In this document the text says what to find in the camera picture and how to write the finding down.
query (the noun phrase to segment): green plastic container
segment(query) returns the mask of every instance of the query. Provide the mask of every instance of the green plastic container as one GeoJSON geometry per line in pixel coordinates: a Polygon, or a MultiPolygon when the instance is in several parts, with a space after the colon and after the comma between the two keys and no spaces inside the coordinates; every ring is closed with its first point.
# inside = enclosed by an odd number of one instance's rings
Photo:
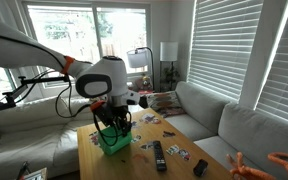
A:
{"type": "MultiPolygon", "coordinates": [[[[103,134],[105,134],[107,136],[115,136],[116,135],[113,127],[107,127],[101,131],[103,134]]],[[[130,131],[127,133],[127,135],[125,137],[119,136],[118,140],[114,146],[108,146],[102,138],[103,137],[99,134],[98,135],[98,142],[100,143],[102,150],[104,151],[105,154],[112,155],[116,151],[120,150],[121,148],[123,148],[124,146],[128,145],[131,142],[132,133],[130,131]]],[[[104,137],[104,138],[108,144],[113,144],[115,142],[115,137],[114,138],[104,137]]]]}

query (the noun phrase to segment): table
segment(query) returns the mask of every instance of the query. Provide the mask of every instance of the table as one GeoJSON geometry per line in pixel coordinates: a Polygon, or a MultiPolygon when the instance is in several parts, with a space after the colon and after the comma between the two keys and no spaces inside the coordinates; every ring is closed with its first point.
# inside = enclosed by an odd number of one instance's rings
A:
{"type": "Polygon", "coordinates": [[[139,128],[132,129],[132,135],[141,135],[141,139],[130,143],[115,154],[105,155],[102,149],[90,143],[89,134],[96,131],[94,124],[78,128],[78,154],[80,177],[89,179],[198,179],[193,173],[199,159],[208,162],[204,180],[231,179],[231,175],[221,164],[186,138],[171,124],[164,120],[152,109],[132,113],[132,121],[136,121],[139,128]],[[160,124],[139,122],[146,113],[154,114],[161,120],[160,124]],[[174,132],[176,136],[163,137],[163,131],[174,132]],[[161,141],[164,150],[167,171],[158,172],[154,161],[153,149],[144,150],[140,146],[148,141],[161,141]],[[185,161],[179,154],[169,155],[167,150],[172,145],[186,149],[191,159],[185,161]]]}

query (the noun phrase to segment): floor lamp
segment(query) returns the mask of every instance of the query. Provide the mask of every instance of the floor lamp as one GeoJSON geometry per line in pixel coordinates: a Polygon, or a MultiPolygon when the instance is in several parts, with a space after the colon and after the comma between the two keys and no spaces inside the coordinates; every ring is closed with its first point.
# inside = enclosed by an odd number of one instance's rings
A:
{"type": "Polygon", "coordinates": [[[178,43],[177,42],[161,42],[160,60],[172,62],[171,63],[171,87],[170,87],[170,90],[172,90],[172,85],[173,85],[173,76],[174,76],[173,63],[174,63],[174,61],[177,61],[177,51],[178,51],[178,43]]]}
{"type": "Polygon", "coordinates": [[[127,52],[129,66],[131,68],[140,68],[151,63],[151,73],[152,73],[152,87],[154,88],[154,68],[153,68],[153,53],[152,50],[148,47],[136,48],[127,52]]]}

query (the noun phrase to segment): throw pillow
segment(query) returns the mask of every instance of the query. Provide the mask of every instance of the throw pillow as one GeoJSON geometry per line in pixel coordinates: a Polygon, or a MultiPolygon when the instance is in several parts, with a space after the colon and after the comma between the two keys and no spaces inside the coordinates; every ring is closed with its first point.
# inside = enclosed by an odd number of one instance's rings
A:
{"type": "Polygon", "coordinates": [[[184,109],[180,107],[166,107],[166,108],[161,108],[158,111],[156,111],[158,114],[160,114],[163,118],[166,118],[168,116],[175,116],[175,115],[180,115],[180,114],[186,114],[184,109]]]}
{"type": "Polygon", "coordinates": [[[147,95],[147,104],[155,111],[161,108],[182,107],[175,91],[149,94],[147,95]]]}

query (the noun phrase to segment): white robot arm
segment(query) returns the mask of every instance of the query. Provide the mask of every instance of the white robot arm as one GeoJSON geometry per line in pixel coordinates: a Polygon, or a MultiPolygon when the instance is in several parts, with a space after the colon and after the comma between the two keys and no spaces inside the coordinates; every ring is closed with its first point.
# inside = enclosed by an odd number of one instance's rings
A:
{"type": "MultiPolygon", "coordinates": [[[[63,72],[67,59],[61,53],[0,22],[0,67],[45,66],[63,72]]],[[[125,64],[113,56],[95,65],[74,61],[66,72],[76,79],[77,92],[86,98],[107,94],[112,106],[138,104],[139,95],[127,88],[125,64]]]]}

